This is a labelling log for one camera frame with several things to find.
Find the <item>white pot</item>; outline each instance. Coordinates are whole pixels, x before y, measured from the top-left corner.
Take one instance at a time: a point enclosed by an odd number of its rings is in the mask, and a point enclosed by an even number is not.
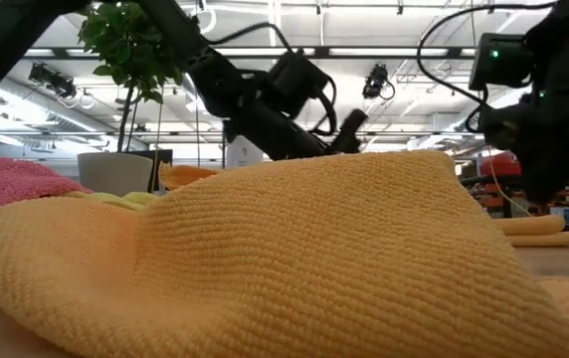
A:
[[[88,189],[123,196],[147,192],[154,161],[126,153],[83,153],[77,157],[79,177]]]

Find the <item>ceiling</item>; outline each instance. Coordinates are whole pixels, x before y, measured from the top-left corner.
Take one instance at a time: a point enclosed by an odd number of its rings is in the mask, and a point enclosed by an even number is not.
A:
[[[284,36],[296,48],[319,46],[415,47],[425,31],[443,16],[472,4],[476,6],[486,2],[481,0],[404,0],[402,1],[404,12],[398,15],[397,1],[320,0],[322,11],[321,15],[317,15],[316,0],[210,0],[206,2],[206,5],[210,11],[216,13],[216,23],[213,29],[204,36],[208,39],[219,39],[250,24],[271,21],[282,29]],[[531,3],[534,1],[494,0],[493,2]],[[186,12],[191,13],[195,2],[180,1],[179,4]],[[482,33],[523,33],[543,19],[546,14],[547,11],[497,11],[492,14],[476,12],[474,17],[464,16],[444,25],[432,36],[427,45],[473,48],[474,41],[477,41]],[[201,14],[199,17],[202,27],[210,24],[211,17],[208,14]],[[78,44],[77,33],[82,20],[83,18],[79,15],[60,17],[34,47],[77,48],[81,46]],[[273,35],[270,35],[269,31],[261,30],[234,40],[226,46],[279,47],[281,44],[275,40]],[[459,122],[475,107],[473,101],[460,93],[437,86],[422,76],[414,60],[322,59],[312,61],[332,76],[337,84],[335,109],[339,118],[345,117],[352,108],[362,108],[369,113],[370,119],[362,129],[376,131],[379,135],[361,135],[362,139],[368,143],[367,151],[402,150],[407,148],[407,143],[411,140],[418,140],[417,143],[422,144],[431,136],[402,135],[400,132],[450,130],[456,122]],[[44,89],[33,89],[33,84],[28,80],[28,74],[36,62],[74,78],[79,89],[92,94],[95,104],[91,108],[83,108],[78,104],[73,106],[79,98],[56,103],[56,97],[51,92]],[[232,62],[243,69],[268,70],[273,65],[273,61],[267,59],[237,59]],[[363,99],[364,80],[375,64],[385,64],[392,75],[390,80],[397,90],[394,99],[389,101]],[[117,104],[115,100],[125,98],[126,91],[115,86],[110,78],[94,76],[93,70],[97,65],[98,62],[94,60],[23,60],[8,75],[7,85],[15,86],[8,90],[20,97],[25,96],[25,100],[32,101],[36,105],[47,106],[50,111],[53,108],[64,111],[66,117],[63,121],[65,122],[82,122],[95,130],[107,131],[119,126],[119,121],[114,118],[119,117],[117,109],[120,104]],[[463,89],[468,89],[466,83],[473,66],[472,61],[426,61],[426,66],[439,77],[446,78]],[[327,88],[325,92],[330,97],[331,89]],[[136,123],[144,123],[147,129],[155,131],[160,122],[161,131],[180,131],[179,135],[160,137],[160,146],[175,149],[176,158],[193,159],[192,156],[197,152],[195,151],[197,141],[200,141],[203,148],[207,148],[201,150],[201,155],[220,157],[221,119],[206,113],[202,103],[196,100],[189,91],[178,86],[168,86],[164,94],[162,108],[153,102],[142,103],[138,107]],[[489,102],[507,105],[517,102],[519,96],[520,91],[491,88]],[[310,128],[323,114],[324,110],[318,102],[309,102],[296,121],[302,127]],[[200,137],[196,135],[197,127],[199,132],[203,132]],[[20,129],[36,130],[31,126]],[[24,141],[22,136],[12,137]],[[108,141],[108,139],[95,138],[97,142]],[[449,146],[457,145],[446,138],[437,139],[440,138],[435,137],[424,146],[447,149]],[[141,137],[137,143],[149,144],[155,141],[156,136],[150,135]],[[86,143],[82,140],[76,143],[78,146],[75,147],[75,151],[83,151]],[[89,150],[95,150],[96,143],[95,147],[92,145],[88,143]]]

